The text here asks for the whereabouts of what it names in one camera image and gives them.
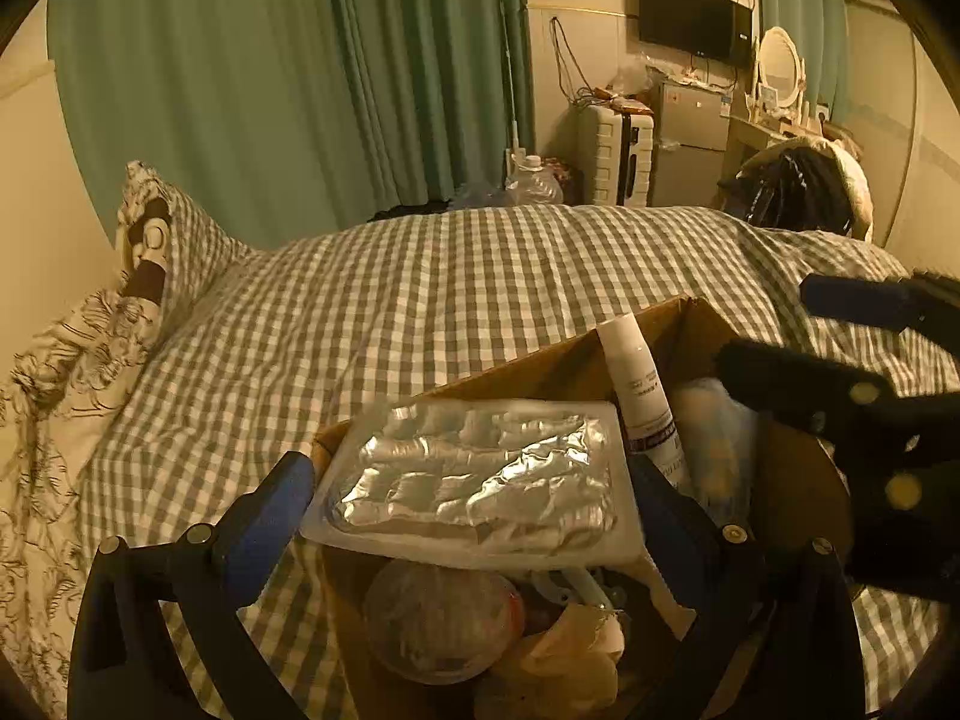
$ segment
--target television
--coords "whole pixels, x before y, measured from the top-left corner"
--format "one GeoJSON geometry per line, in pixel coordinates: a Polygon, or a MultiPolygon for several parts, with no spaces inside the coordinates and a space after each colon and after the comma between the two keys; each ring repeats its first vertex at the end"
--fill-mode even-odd
{"type": "Polygon", "coordinates": [[[640,40],[749,69],[752,11],[733,0],[640,0],[640,40]]]}

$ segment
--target bag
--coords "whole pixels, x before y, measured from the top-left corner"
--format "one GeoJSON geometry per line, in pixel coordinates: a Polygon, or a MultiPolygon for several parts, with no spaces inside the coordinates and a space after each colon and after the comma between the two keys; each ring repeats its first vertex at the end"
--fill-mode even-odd
{"type": "Polygon", "coordinates": [[[776,159],[741,170],[726,188],[755,227],[827,230],[846,235],[853,210],[836,162],[809,146],[781,151],[776,159]]]}

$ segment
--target white tube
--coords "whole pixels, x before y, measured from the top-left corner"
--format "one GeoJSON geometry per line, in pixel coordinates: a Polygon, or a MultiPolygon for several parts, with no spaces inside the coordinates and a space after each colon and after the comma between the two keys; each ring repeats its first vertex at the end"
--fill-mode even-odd
{"type": "Polygon", "coordinates": [[[597,326],[632,451],[644,452],[681,493],[689,490],[683,448],[656,373],[653,355],[633,314],[597,326]]]}

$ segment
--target plastic water bottle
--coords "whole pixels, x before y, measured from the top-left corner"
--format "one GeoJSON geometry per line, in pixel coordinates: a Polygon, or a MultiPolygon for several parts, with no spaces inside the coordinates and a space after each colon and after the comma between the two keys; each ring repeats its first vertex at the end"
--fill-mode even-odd
{"type": "Polygon", "coordinates": [[[515,205],[563,204],[563,190],[553,170],[544,167],[536,154],[528,154],[517,161],[517,170],[507,181],[507,193],[515,205]]]}

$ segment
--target fabric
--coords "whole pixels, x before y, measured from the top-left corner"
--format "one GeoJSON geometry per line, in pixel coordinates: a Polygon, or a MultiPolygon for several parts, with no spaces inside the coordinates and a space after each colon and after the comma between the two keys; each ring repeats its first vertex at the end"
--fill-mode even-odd
{"type": "Polygon", "coordinates": [[[872,242],[872,237],[874,237],[874,203],[870,197],[867,176],[864,175],[863,169],[856,159],[840,143],[829,141],[827,138],[821,138],[817,135],[790,138],[755,153],[754,156],[743,163],[737,172],[737,178],[739,179],[741,175],[745,175],[761,165],[779,159],[784,151],[790,151],[794,148],[809,148],[818,154],[829,157],[834,162],[841,184],[839,193],[846,199],[853,214],[851,235],[858,241],[872,242]]]}
{"type": "Polygon", "coordinates": [[[501,1],[532,145],[525,0],[49,0],[64,119],[104,228],[133,158],[261,247],[498,184],[501,1]]]}
{"type": "Polygon", "coordinates": [[[128,166],[118,221],[116,283],[39,334],[0,391],[0,651],[53,718],[66,713],[89,567],[77,532],[80,474],[152,348],[247,252],[138,163],[128,166]]]}
{"type": "MultiPolygon", "coordinates": [[[[187,256],[198,240],[197,225],[181,222],[189,201],[163,191],[174,199],[171,251],[187,256]]],[[[679,293],[709,300],[741,335],[884,373],[900,394],[960,388],[949,357],[912,331],[808,316],[798,285],[811,271],[906,275],[862,242],[685,207],[481,209],[234,251],[152,356],[88,464],[83,556],[89,562],[114,533],[158,543],[216,520],[283,452],[309,452],[320,426],[373,401],[435,388],[679,293]]],[[[310,717],[352,717],[319,561],[317,546],[294,538],[240,618],[310,717]]],[[[872,589],[857,599],[871,709],[899,689],[939,613],[872,589]]],[[[219,712],[174,611],[169,623],[192,685],[219,712]]]]}
{"type": "Polygon", "coordinates": [[[830,107],[841,122],[847,108],[847,17],[843,0],[760,0],[763,30],[781,26],[806,63],[810,113],[816,103],[830,107]]]}

